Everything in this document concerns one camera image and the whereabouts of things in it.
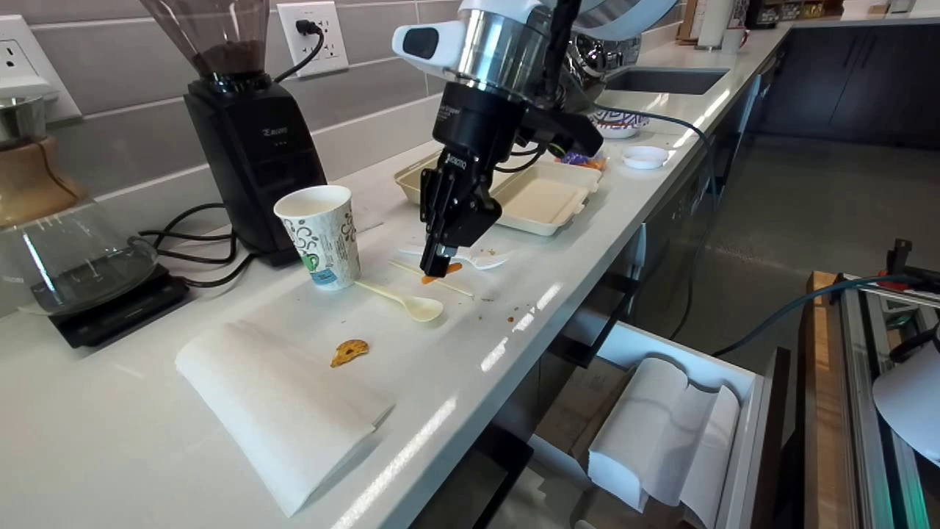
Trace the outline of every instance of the kitchen counter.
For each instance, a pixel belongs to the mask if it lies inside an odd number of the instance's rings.
[[[664,113],[711,131],[786,29],[740,54],[662,47],[640,63],[730,69],[703,98],[602,94],[609,106]],[[626,145],[670,148],[662,170],[621,166]],[[557,334],[676,184],[698,135],[649,125],[607,145],[609,173],[589,209],[554,239],[492,231],[510,250],[498,270],[463,270],[427,294],[446,304],[441,326],[419,326],[366,292],[316,294],[300,269],[254,269],[235,289],[97,353],[73,353],[35,313],[0,317],[0,527],[407,527],[492,423]],[[435,145],[360,170],[354,188],[366,279],[419,292],[423,226],[394,170]],[[394,404],[377,448],[298,519],[286,519],[257,472],[176,375],[184,345],[225,322],[254,322],[330,366],[335,345],[367,339],[374,353],[332,370]]]

